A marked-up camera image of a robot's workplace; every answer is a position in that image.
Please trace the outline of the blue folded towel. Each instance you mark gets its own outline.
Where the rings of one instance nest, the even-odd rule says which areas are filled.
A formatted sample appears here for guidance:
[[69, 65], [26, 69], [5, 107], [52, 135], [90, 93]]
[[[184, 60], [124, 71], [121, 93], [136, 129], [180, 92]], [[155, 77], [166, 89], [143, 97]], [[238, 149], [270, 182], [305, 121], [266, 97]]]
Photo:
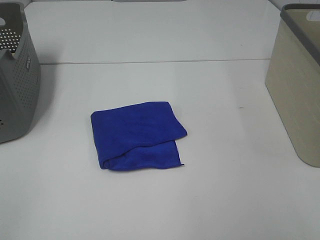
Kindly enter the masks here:
[[182, 166], [176, 140], [187, 136], [167, 101], [95, 111], [90, 116], [99, 166], [133, 171]]

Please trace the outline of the beige plastic basket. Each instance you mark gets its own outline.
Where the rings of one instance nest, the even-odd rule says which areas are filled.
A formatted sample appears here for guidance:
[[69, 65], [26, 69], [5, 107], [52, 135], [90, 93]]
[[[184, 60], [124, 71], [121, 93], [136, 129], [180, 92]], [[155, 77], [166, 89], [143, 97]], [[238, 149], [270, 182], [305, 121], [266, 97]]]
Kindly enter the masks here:
[[320, 5], [282, 7], [265, 85], [297, 156], [320, 166]]

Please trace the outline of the grey perforated plastic basket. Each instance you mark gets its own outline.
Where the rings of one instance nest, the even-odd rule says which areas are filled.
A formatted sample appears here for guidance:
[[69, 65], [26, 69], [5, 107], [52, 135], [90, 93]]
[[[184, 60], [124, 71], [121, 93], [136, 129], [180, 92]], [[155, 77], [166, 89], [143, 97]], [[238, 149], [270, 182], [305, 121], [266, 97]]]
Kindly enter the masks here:
[[0, 141], [25, 135], [35, 114], [41, 67], [21, 2], [0, 4]]

